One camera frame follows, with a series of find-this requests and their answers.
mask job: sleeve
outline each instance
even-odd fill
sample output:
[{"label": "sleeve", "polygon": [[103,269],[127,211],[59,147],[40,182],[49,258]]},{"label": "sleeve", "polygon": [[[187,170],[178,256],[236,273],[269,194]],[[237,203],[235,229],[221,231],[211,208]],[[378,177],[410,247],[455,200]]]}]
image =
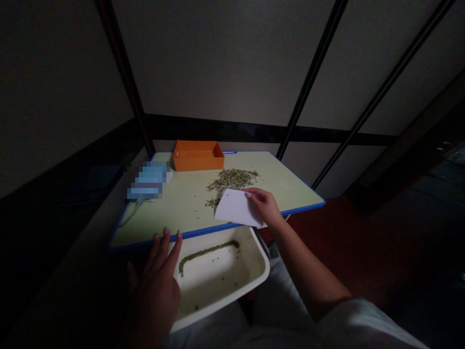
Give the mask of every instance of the sleeve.
[{"label": "sleeve", "polygon": [[373,303],[352,299],[338,304],[318,323],[323,348],[427,348]]}]

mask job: light green tabletop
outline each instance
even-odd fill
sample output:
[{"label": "light green tabletop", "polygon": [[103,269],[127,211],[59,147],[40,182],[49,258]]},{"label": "light green tabletop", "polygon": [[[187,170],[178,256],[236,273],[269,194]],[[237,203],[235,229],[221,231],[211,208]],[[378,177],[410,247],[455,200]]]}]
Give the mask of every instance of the light green tabletop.
[{"label": "light green tabletop", "polygon": [[[156,153],[152,161],[171,161],[171,158],[172,153]],[[257,171],[260,177],[254,186],[271,192],[283,215],[325,204],[324,199],[269,152],[225,154],[224,168]],[[171,167],[171,171],[174,177],[163,189],[162,198],[153,203],[143,203],[128,223],[117,228],[109,243],[110,249],[150,241],[154,233],[161,233],[165,226],[172,234],[180,229],[184,238],[236,226],[215,220],[214,209],[205,206],[208,200],[220,197],[216,191],[208,192],[206,187],[218,178],[221,170],[176,172]],[[134,205],[128,205],[123,220]]]}]

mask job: orange plastic box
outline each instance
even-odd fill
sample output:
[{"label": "orange plastic box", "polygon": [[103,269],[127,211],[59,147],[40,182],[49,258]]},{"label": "orange plastic box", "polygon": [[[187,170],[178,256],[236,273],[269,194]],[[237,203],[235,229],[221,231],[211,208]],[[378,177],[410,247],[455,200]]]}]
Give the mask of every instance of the orange plastic box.
[{"label": "orange plastic box", "polygon": [[173,153],[176,171],[215,170],[224,167],[218,142],[180,141]]}]

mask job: white plastic scraper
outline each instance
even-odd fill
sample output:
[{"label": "white plastic scraper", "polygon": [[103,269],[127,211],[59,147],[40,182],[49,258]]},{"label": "white plastic scraper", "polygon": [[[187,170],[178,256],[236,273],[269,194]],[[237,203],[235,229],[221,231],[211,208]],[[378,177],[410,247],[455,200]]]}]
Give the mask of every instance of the white plastic scraper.
[{"label": "white plastic scraper", "polygon": [[257,228],[264,227],[263,220],[246,197],[246,192],[242,190],[226,189],[224,191],[215,212],[215,219]]}]

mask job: cable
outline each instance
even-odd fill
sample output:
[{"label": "cable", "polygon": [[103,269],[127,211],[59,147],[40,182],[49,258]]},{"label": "cable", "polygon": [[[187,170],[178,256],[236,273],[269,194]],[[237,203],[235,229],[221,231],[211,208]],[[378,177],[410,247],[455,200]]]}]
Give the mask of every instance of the cable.
[{"label": "cable", "polygon": [[136,201],[136,207],[132,210],[131,214],[127,216],[127,218],[118,225],[119,228],[121,228],[123,225],[129,222],[129,220],[136,214],[136,211],[139,209],[139,207],[143,204],[144,199],[137,199]]}]

